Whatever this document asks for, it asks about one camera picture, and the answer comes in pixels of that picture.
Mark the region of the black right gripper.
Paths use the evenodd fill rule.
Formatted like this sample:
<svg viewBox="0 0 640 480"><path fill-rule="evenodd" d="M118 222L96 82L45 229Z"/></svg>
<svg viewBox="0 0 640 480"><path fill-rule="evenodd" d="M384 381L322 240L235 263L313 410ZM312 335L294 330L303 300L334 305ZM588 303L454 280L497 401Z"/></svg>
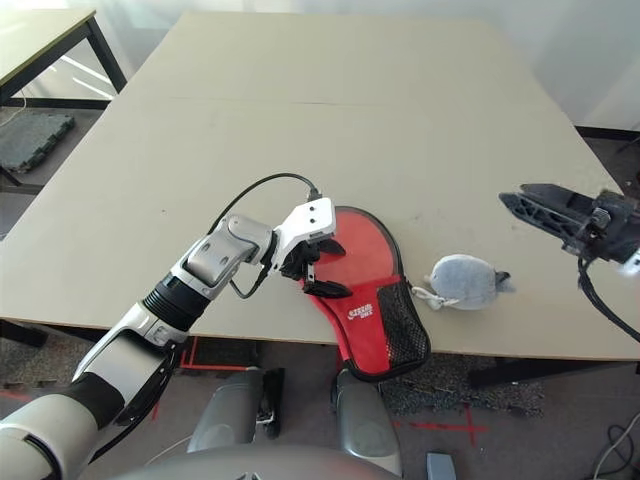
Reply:
<svg viewBox="0 0 640 480"><path fill-rule="evenodd" d="M614 193L595 198L550 183L529 183L499 200L519 220L582 250L582 262L628 263L639 250L639 202Z"/></svg>

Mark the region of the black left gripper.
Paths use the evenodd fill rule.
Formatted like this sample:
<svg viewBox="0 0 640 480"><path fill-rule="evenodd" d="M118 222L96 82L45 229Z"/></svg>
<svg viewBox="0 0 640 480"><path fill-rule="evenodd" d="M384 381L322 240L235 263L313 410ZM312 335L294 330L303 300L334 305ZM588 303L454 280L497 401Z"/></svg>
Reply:
<svg viewBox="0 0 640 480"><path fill-rule="evenodd" d="M344 255L345 249L334 239L324 239L311 244L298 244L285 257L280 273L289 279L305 279L309 267L320 258L320 253ZM306 281L303 291L316 297L349 297L350 289L333 281Z"/></svg>

